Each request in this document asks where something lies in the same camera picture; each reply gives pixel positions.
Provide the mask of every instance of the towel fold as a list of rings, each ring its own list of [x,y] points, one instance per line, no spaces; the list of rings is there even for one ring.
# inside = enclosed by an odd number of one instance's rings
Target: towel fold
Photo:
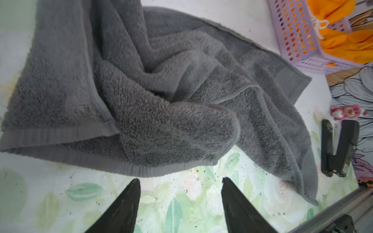
[[[0,150],[149,177],[237,144],[317,204],[310,78],[216,23],[140,0],[39,0]]]

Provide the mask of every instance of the pink bear figurine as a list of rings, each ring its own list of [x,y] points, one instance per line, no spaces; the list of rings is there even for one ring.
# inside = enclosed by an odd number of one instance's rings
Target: pink bear figurine
[[[358,104],[345,107],[331,106],[330,112],[334,120],[338,122],[347,118],[357,118],[368,115],[368,112],[362,109]]]

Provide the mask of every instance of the stapler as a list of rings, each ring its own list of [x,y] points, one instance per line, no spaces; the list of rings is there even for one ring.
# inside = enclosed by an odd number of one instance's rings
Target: stapler
[[[343,120],[336,154],[333,153],[333,126],[324,119],[321,122],[321,172],[328,177],[333,173],[345,177],[350,166],[354,147],[359,136],[356,120]]]

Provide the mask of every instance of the terry cloth fabric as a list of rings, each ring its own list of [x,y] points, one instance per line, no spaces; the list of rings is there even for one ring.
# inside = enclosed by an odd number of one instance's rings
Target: terry cloth fabric
[[[310,78],[216,23],[139,0],[40,0],[0,149],[149,177],[237,145],[317,204],[293,104]]]

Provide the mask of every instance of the floral tablecloth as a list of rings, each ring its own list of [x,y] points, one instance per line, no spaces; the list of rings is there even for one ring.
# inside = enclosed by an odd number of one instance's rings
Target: floral tablecloth
[[[6,110],[31,45],[35,0],[0,1],[0,116]],[[345,178],[320,171],[320,120],[329,118],[326,79],[312,82],[295,104],[311,134],[319,174],[318,207],[233,147],[216,166],[140,178],[136,233],[227,232],[221,201],[229,177],[260,214],[287,232],[346,196],[358,185],[352,167]],[[0,153],[1,232],[84,232],[133,177]]]

